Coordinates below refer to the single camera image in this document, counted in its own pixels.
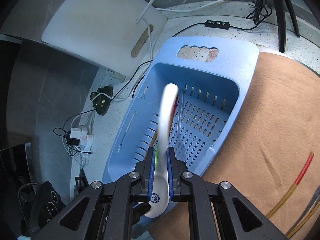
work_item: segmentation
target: tan tablecloth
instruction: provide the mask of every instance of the tan tablecloth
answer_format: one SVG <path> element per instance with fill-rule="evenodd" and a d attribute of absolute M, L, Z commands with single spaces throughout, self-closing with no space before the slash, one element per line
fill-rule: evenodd
<path fill-rule="evenodd" d="M 271 218 L 286 233 L 320 185 L 319 108 L 318 76 L 291 59 L 261 52 L 239 118 L 204 179 L 230 181 L 267 214 L 314 151 L 301 183 Z M 319 214 L 320 208 L 293 239 L 303 239 Z M 189 239 L 187 203 L 178 204 L 150 234 L 155 240 Z"/>

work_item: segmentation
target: blue drain basket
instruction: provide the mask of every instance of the blue drain basket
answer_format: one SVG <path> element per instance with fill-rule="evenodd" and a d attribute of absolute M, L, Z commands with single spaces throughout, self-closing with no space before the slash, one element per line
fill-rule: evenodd
<path fill-rule="evenodd" d="M 216 48 L 218 55 L 209 63 L 182 59 L 177 55 L 184 46 Z M 258 55 L 254 44 L 227 38 L 177 37 L 165 42 L 122 121 L 103 183 L 133 171 L 136 163 L 144 159 L 157 129 L 160 99 L 168 83 L 184 92 L 180 136 L 186 152 L 178 152 L 176 157 L 185 161 L 189 171 L 203 175 L 239 114 Z M 178 113 L 168 146 L 177 142 L 177 122 Z"/>

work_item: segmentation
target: round logo sticker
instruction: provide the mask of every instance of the round logo sticker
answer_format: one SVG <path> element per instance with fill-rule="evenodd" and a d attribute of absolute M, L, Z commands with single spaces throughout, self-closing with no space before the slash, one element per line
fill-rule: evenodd
<path fill-rule="evenodd" d="M 153 202 L 153 203 L 158 203 L 158 202 L 159 202 L 159 200 L 160 200 L 160 197 L 159 197 L 159 195 L 158 195 L 158 194 L 153 193 L 153 194 L 151 195 L 150 200 L 151 200 L 151 202 Z"/>

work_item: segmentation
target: white cutting board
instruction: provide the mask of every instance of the white cutting board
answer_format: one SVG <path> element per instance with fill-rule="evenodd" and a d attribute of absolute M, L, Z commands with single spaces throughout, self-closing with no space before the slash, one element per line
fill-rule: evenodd
<path fill-rule="evenodd" d="M 144 0 L 65 0 L 44 30 L 42 41 L 99 67 L 131 77 L 149 49 L 130 53 L 147 25 L 135 20 Z M 153 25 L 154 40 L 167 18 L 150 7 L 144 18 Z"/>

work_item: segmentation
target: silver screw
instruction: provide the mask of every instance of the silver screw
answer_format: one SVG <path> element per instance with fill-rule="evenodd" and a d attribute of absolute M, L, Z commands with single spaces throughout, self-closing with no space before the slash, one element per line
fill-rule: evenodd
<path fill-rule="evenodd" d="M 186 179 L 190 179 L 192 178 L 192 173 L 190 171 L 185 171 L 183 174 L 183 177 L 185 177 Z"/>
<path fill-rule="evenodd" d="M 135 178 L 139 177 L 139 173 L 136 172 L 136 171 L 131 171 L 131 172 L 129 173 L 129 176 L 130 176 L 130 178 L 135 179 Z"/>
<path fill-rule="evenodd" d="M 101 187 L 101 182 L 100 181 L 94 181 L 94 182 L 91 183 L 91 187 L 100 188 Z"/>
<path fill-rule="evenodd" d="M 221 187 L 223 187 L 224 189 L 228 189 L 231 187 L 231 184 L 227 181 L 223 181 L 221 182 Z"/>

